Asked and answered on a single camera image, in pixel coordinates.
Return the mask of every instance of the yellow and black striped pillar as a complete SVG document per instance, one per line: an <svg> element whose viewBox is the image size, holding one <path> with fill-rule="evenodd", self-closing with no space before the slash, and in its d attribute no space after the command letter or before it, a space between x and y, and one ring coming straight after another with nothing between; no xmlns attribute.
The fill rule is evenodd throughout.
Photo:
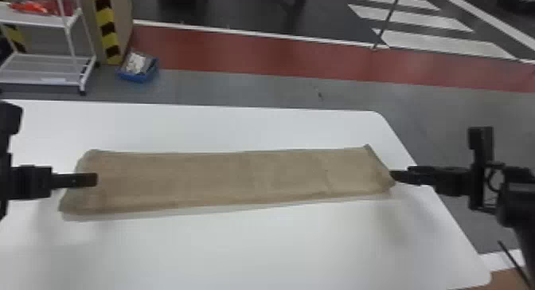
<svg viewBox="0 0 535 290"><path fill-rule="evenodd" d="M115 20L111 0L93 0L96 10L96 24L99 26L101 41L107 63L118 65L121 62L121 48L115 31Z"/></svg>
<svg viewBox="0 0 535 290"><path fill-rule="evenodd" d="M6 31L6 37L8 37L13 43L15 49L20 53L27 53L24 37L21 31L15 25L4 25L4 31Z"/></svg>

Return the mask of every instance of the folded towel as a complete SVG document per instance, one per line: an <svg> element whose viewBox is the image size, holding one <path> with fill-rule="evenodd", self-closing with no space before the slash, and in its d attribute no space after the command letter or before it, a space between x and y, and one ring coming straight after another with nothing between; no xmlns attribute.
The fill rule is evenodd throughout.
<svg viewBox="0 0 535 290"><path fill-rule="evenodd" d="M96 187L67 190L59 210L109 214L378 194L394 181L370 146L234 153L88 151L78 172Z"/></svg>

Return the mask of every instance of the red object on shelf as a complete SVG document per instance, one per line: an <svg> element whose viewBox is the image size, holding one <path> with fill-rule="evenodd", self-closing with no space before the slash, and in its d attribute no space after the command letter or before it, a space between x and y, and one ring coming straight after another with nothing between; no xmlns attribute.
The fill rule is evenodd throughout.
<svg viewBox="0 0 535 290"><path fill-rule="evenodd" d="M57 0L26 0L20 2L13 2L9 4L9 7L29 14L41 14L41 15L61 15L60 7L57 4ZM74 14L76 5L73 0L63 0L63 9L65 16L70 17Z"/></svg>

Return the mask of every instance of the metal shelf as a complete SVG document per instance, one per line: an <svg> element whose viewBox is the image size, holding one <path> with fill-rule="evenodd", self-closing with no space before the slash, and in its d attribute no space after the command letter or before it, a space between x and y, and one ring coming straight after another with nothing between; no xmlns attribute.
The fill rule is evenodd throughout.
<svg viewBox="0 0 535 290"><path fill-rule="evenodd" d="M64 28L63 20L60 16L25 14L16 10L12 10L8 5L8 2L0 2L0 23L2 24ZM65 17L68 29L71 29L72 25L74 25L81 14L82 10L79 7L76 8L72 16Z"/></svg>
<svg viewBox="0 0 535 290"><path fill-rule="evenodd" d="M8 38L13 53L0 65L0 83L7 84L47 84L76 85L82 96L86 94L85 83L96 66L95 48L89 34L88 23L82 9L76 8L70 17L65 16L63 0L56 0L60 16L25 14L12 10L8 2L0 2L0 24L28 25L35 27L62 28L67 39L70 56L26 54L17 51L17 46ZM80 57L76 55L72 43L71 28L81 18L85 34L88 38L92 55ZM4 35L8 35L6 27L0 25Z"/></svg>
<svg viewBox="0 0 535 290"><path fill-rule="evenodd" d="M0 83L79 85L93 70L95 57L76 57L76 66L70 56L13 53L0 67Z"/></svg>

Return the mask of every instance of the white table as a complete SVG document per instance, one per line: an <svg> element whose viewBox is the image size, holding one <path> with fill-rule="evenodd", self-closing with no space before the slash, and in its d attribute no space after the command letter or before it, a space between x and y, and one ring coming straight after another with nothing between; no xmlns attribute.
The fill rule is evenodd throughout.
<svg viewBox="0 0 535 290"><path fill-rule="evenodd" d="M69 172L88 149L243 151L370 143L414 161L375 112L11 100L14 162ZM4 289L446 289L490 274L430 187L388 199L65 221L60 195L0 222Z"/></svg>

